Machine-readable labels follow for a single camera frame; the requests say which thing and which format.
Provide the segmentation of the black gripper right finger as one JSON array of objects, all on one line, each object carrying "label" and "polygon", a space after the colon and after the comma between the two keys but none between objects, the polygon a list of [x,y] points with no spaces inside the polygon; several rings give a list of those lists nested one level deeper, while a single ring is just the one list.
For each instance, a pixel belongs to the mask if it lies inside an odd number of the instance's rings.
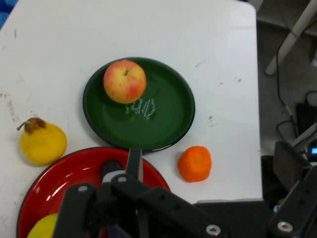
[{"label": "black gripper right finger", "polygon": [[273,238],[306,238],[317,217],[317,167],[291,189],[269,222]]}]

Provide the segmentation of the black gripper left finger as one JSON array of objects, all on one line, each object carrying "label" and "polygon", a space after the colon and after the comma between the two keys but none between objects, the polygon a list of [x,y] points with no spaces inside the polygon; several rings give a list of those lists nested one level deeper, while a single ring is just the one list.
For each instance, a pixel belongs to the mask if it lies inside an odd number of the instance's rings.
[{"label": "black gripper left finger", "polygon": [[96,238],[112,225],[133,238],[224,238],[227,227],[212,215],[161,187],[139,180],[141,148],[131,148],[126,170],[96,188],[78,183],[67,189],[55,238]]}]

